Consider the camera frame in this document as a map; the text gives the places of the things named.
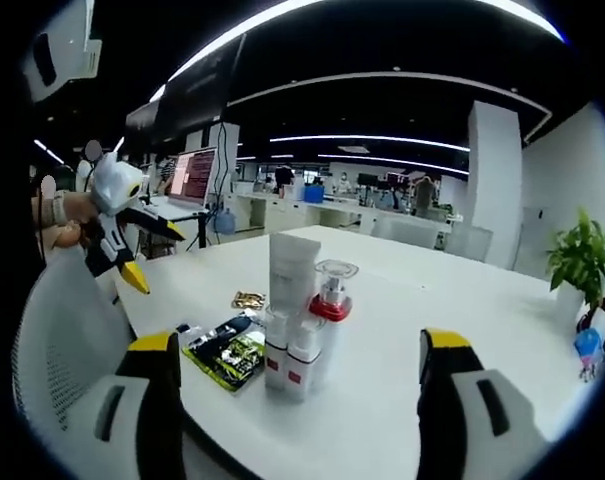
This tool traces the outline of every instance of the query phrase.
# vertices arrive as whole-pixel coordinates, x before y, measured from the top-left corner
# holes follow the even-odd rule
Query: computer monitor
[[[178,155],[169,198],[206,204],[215,161],[215,148]]]
[[[167,83],[159,100],[127,115],[125,145],[149,148],[220,121],[244,38],[196,62]]]
[[[369,173],[360,173],[358,175],[358,185],[361,185],[363,187],[377,187],[378,176],[371,175]]]
[[[387,173],[386,181],[392,188],[406,188],[409,186],[408,175],[402,175],[401,173]]]

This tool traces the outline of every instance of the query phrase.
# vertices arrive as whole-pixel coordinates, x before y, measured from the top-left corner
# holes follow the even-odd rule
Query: small gold packet
[[[261,310],[264,307],[266,295],[261,293],[238,292],[231,303],[233,308],[252,308]]]

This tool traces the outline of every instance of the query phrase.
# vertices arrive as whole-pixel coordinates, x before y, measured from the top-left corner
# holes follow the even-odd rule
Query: green leaves
[[[589,305],[598,306],[605,279],[605,232],[602,226],[579,209],[578,225],[567,232],[556,232],[551,241],[553,249],[548,252],[548,270],[553,274],[551,290],[566,281],[584,292]]]

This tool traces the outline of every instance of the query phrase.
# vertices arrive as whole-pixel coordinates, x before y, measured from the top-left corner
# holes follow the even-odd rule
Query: white table
[[[244,200],[244,204],[240,204],[237,200]],[[265,207],[265,211],[260,217],[263,219],[267,226],[267,230],[269,230],[269,223],[275,223],[281,225],[282,228],[271,228],[272,231],[281,231],[287,230],[289,227],[289,223],[292,221],[293,224],[296,224],[297,227],[310,226],[315,225],[319,221],[319,211],[333,211],[340,212],[344,214],[350,215],[361,215],[360,219],[360,233],[365,235],[371,235],[373,232],[373,228],[375,226],[375,222],[383,218],[392,218],[393,220],[410,223],[412,225],[418,225],[423,227],[429,227],[437,229],[438,231],[448,234],[451,233],[452,228],[451,225],[436,222],[434,220],[428,220],[424,218],[418,218],[411,215],[406,215],[398,212],[390,212],[386,210],[378,210],[371,207],[362,207],[360,205],[354,205],[352,202],[323,202],[323,203],[306,203],[296,200],[290,200],[287,198],[280,199],[277,195],[270,193],[238,193],[238,194],[227,194],[226,201],[233,205],[232,210],[238,219],[238,224],[242,225],[242,228],[247,228],[249,226],[249,218],[252,215],[251,212],[251,204],[246,203],[252,200],[259,200],[262,203],[262,206]],[[286,206],[285,209],[282,210],[283,218],[282,220],[274,220],[274,215],[277,215],[279,212],[278,208],[270,209],[269,202],[282,204]],[[308,212],[308,214],[300,217],[296,216],[296,210]]]
[[[452,329],[486,368],[533,403],[547,437],[580,388],[580,362],[551,321],[546,282],[496,267],[324,227],[289,232],[322,241],[320,259],[353,262],[354,308],[335,381],[302,405],[270,394],[263,378],[237,397],[181,355],[182,402],[223,449],[265,480],[414,478],[420,458],[419,333]],[[118,279],[137,335],[183,321],[214,328],[237,313],[238,290],[268,292],[268,237],[141,265],[144,296]]]
[[[179,223],[180,231],[186,237],[184,242],[176,244],[177,253],[185,253],[191,242],[204,231],[205,220],[200,221],[202,215],[206,215],[208,210],[197,203],[169,199],[167,196],[151,197],[151,206],[161,217],[174,223]],[[206,235],[203,236],[204,242],[200,242],[200,248],[206,247]]]

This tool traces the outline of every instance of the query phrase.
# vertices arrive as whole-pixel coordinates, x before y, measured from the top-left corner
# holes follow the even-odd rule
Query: clear bottle
[[[315,386],[321,387],[331,376],[342,324],[353,308],[353,301],[346,292],[346,281],[358,273],[359,268],[351,263],[325,260],[317,264],[316,271],[322,274],[320,293],[311,300],[309,312],[325,321],[321,331],[322,359],[315,375]]]

